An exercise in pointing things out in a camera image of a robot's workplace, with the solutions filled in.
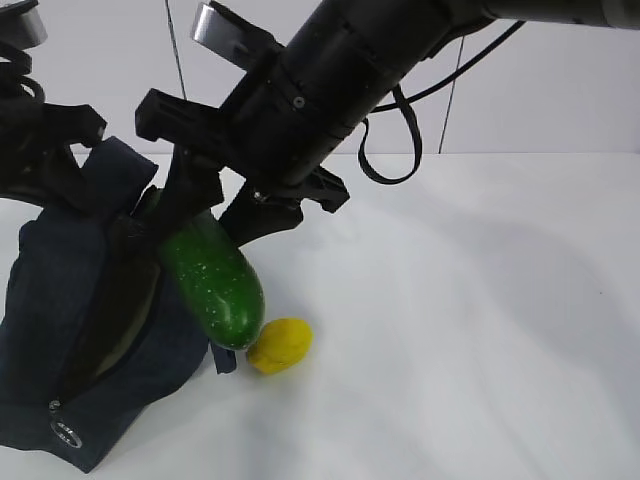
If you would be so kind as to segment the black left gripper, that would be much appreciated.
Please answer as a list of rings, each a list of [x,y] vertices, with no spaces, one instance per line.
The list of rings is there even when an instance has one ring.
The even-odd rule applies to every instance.
[[[89,105],[1,101],[1,196],[102,217],[104,204],[71,151],[98,146],[107,122]]]

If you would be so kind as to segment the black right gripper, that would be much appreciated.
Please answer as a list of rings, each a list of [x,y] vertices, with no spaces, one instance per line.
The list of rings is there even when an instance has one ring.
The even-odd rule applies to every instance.
[[[135,111],[135,128],[143,139],[176,147],[164,186],[149,187],[136,208],[144,235],[171,235],[221,203],[225,168],[249,182],[219,218],[236,246],[302,223],[299,203],[270,202],[310,199],[334,213],[349,198],[341,179],[321,167],[341,133],[299,91],[275,51],[250,68],[220,107],[150,90]],[[257,200],[256,190],[268,201]]]

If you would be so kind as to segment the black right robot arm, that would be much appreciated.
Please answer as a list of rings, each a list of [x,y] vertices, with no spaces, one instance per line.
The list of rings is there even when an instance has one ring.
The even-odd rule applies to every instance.
[[[373,113],[394,108],[415,128],[401,80],[451,41],[508,19],[635,30],[635,1],[324,1],[287,44],[216,1],[198,7],[193,40],[244,71],[217,108],[158,90],[135,113],[138,136],[172,143],[158,203],[140,221],[160,242],[224,200],[220,174],[244,185],[221,223],[243,245],[296,228],[301,204],[335,212],[348,200],[323,161]]]

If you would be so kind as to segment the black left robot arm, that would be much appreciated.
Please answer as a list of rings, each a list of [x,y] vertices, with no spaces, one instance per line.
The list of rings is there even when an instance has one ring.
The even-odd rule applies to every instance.
[[[29,77],[31,56],[1,43],[1,196],[101,217],[105,206],[71,147],[98,146],[106,121],[89,105],[56,105]]]

